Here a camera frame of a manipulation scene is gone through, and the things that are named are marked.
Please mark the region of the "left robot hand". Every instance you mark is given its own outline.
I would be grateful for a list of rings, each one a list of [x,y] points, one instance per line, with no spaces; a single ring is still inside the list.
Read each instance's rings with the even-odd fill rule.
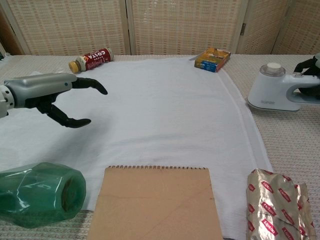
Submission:
[[[58,95],[71,89],[93,88],[107,95],[106,88],[97,80],[77,77],[70,73],[48,73],[5,80],[0,85],[0,117],[9,115],[10,109],[36,108],[41,114],[66,128],[81,128],[91,123],[90,119],[68,117],[53,103]]]

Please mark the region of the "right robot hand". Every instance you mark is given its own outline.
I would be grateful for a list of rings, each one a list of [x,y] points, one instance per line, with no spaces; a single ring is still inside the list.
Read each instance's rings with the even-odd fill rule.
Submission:
[[[320,77],[320,53],[317,53],[313,58],[306,61],[300,62],[296,65],[294,72],[303,73],[307,76]],[[314,86],[311,88],[299,88],[299,91],[307,96],[315,97],[320,99],[320,86]]]

